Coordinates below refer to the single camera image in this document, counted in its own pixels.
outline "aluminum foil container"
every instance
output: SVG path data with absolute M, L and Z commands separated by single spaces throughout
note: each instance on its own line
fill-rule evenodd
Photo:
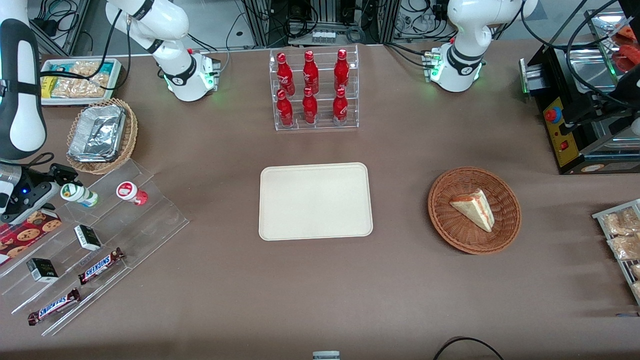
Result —
M 117 105 L 84 109 L 67 154 L 80 162 L 116 160 L 126 117 L 126 111 Z

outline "coca-cola bottle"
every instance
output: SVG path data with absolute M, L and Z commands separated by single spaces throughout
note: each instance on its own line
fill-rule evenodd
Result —
M 278 82 L 280 88 L 287 92 L 288 96 L 296 93 L 296 87 L 293 85 L 293 71 L 287 63 L 287 56 L 284 53 L 276 55 L 278 59 Z
M 293 126 L 293 107 L 291 101 L 287 99 L 287 94 L 282 89 L 278 89 L 276 93 L 278 96 L 278 102 L 276 107 L 278 108 L 278 115 L 280 116 L 280 122 L 284 127 Z
M 347 106 L 349 102 L 344 97 L 344 88 L 339 87 L 335 91 L 336 96 L 333 100 L 333 123 L 338 126 L 343 126 L 347 122 Z
M 347 62 L 347 51 L 345 49 L 338 50 L 338 61 L 336 61 L 333 68 L 333 75 L 335 76 L 333 87 L 336 91 L 341 86 L 347 87 L 349 84 L 349 63 Z
M 305 88 L 305 98 L 302 99 L 302 107 L 305 109 L 305 121 L 307 124 L 315 124 L 318 117 L 318 101 L 309 86 Z
M 305 51 L 305 67 L 302 69 L 302 74 L 305 77 L 305 86 L 309 86 L 314 94 L 320 91 L 320 79 L 318 75 L 318 65 L 314 61 L 314 52 L 311 50 Z

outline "wicker basket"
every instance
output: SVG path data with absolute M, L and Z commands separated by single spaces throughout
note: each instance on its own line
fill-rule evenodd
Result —
M 71 164 L 71 167 L 77 171 L 88 172 L 94 175 L 106 174 L 109 171 L 122 166 L 122 164 L 124 164 L 133 153 L 133 148 L 136 146 L 136 136 L 138 135 L 138 120 L 136 119 L 136 114 L 131 111 L 131 108 L 126 102 L 120 99 L 109 99 L 96 102 L 95 104 L 89 105 L 89 107 L 107 105 L 121 106 L 127 112 L 127 118 L 124 122 L 124 130 L 122 131 L 122 140 L 120 141 L 120 154 L 117 159 L 111 163 L 81 163 L 73 160 L 69 155 L 67 155 L 67 160 Z M 67 136 L 67 146 L 71 146 L 71 140 L 73 140 L 74 134 L 76 133 L 76 126 L 78 125 L 79 119 L 80 114 L 76 116 L 76 121 L 74 121 L 74 124 L 71 126 L 71 131 L 69 131 L 69 135 Z
M 495 218 L 490 233 L 449 204 L 453 197 L 478 188 L 484 191 Z M 491 172 L 476 167 L 455 168 L 440 175 L 429 191 L 428 209 L 444 240 L 469 254 L 504 250 L 518 236 L 522 223 L 520 204 L 509 186 Z

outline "acrylic step shelf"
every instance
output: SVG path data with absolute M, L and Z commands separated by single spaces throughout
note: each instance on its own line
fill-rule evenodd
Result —
M 614 208 L 611 208 L 605 211 L 601 211 L 591 216 L 594 219 L 598 220 L 598 224 L 600 224 L 600 227 L 602 228 L 602 231 L 604 232 L 604 235 L 606 236 L 607 241 L 611 241 L 613 238 L 616 237 L 616 235 L 611 234 L 610 230 L 608 230 L 608 227 L 605 223 L 605 216 L 609 214 L 619 213 L 620 211 L 623 211 L 626 209 L 632 209 L 633 212 L 636 214 L 636 218 L 640 219 L 640 199 L 624 203 L 622 205 L 616 206 Z M 638 259 L 620 260 L 616 257 L 616 252 L 614 251 L 614 249 L 611 249 L 611 250 L 614 252 L 614 258 L 620 265 L 620 268 L 622 269 L 622 274 L 625 276 L 625 279 L 627 280 L 627 284 L 629 285 L 629 287 L 631 287 L 631 285 L 634 282 L 640 281 L 640 279 L 638 279 L 631 271 L 631 266 L 640 263 L 640 260 Z M 631 292 L 636 298 L 636 303 L 640 306 L 640 296 L 638 296 L 638 294 L 634 291 L 631 291 Z
M 318 103 L 318 119 L 314 125 L 307 124 L 304 119 L 302 108 L 302 99 L 304 98 L 305 81 L 302 69 L 305 66 L 305 51 L 313 50 L 314 59 L 318 66 L 320 89 L 315 95 Z M 346 88 L 345 98 L 349 102 L 347 107 L 347 121 L 343 126 L 336 126 L 333 123 L 333 100 L 335 99 L 335 89 L 333 87 L 333 68 L 338 58 L 338 50 L 346 49 L 347 62 L 349 63 L 349 84 Z M 276 55 L 284 53 L 287 55 L 287 63 L 293 71 L 293 83 L 296 87 L 296 93 L 289 97 L 293 106 L 292 127 L 284 127 L 278 116 L 278 108 L 276 103 L 278 98 L 276 92 L 280 88 L 278 82 L 278 62 Z M 291 48 L 272 50 L 269 54 L 269 78 L 271 80 L 271 100 L 273 103 L 273 118 L 276 130 L 313 130 L 313 129 L 344 129 L 350 127 L 358 127 L 360 125 L 360 108 L 359 108 L 359 85 L 358 77 L 358 47 L 356 45 L 342 47 L 311 47 L 308 49 Z
M 0 268 L 4 303 L 15 316 L 24 319 L 24 326 L 28 326 L 30 313 L 77 288 L 82 298 L 79 304 L 69 305 L 33 327 L 42 336 L 56 334 L 189 223 L 158 190 L 151 177 L 135 161 L 127 161 L 89 186 L 100 197 L 95 207 L 68 202 L 58 208 L 56 213 L 63 225 Z M 147 192 L 147 203 L 135 206 L 118 198 L 115 189 L 123 181 L 132 181 Z M 102 243 L 99 250 L 91 252 L 80 247 L 74 232 L 78 224 L 93 228 Z M 78 275 L 117 247 L 125 257 L 88 284 L 81 285 Z M 26 265 L 30 258 L 51 260 L 59 278 L 48 284 L 34 281 Z

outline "brown tablecloth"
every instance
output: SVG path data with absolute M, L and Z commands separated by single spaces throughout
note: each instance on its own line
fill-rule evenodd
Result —
M 268 51 L 233 53 L 220 90 L 193 103 L 134 58 L 120 92 L 140 123 L 133 158 L 191 223 L 54 337 L 0 306 L 0 358 L 429 359 L 465 335 L 507 359 L 637 359 L 640 318 L 615 317 L 637 308 L 590 214 L 640 197 L 639 178 L 557 174 L 520 91 L 517 61 L 537 48 L 492 44 L 477 83 L 450 94 L 360 46 L 360 128 L 308 134 L 273 129 Z M 77 112 L 44 111 L 44 151 L 63 163 Z M 370 236 L 260 239 L 263 168 L 349 161 L 369 169 Z M 428 220 L 431 183 L 463 165 L 520 200 L 522 231 L 500 254 L 462 254 Z

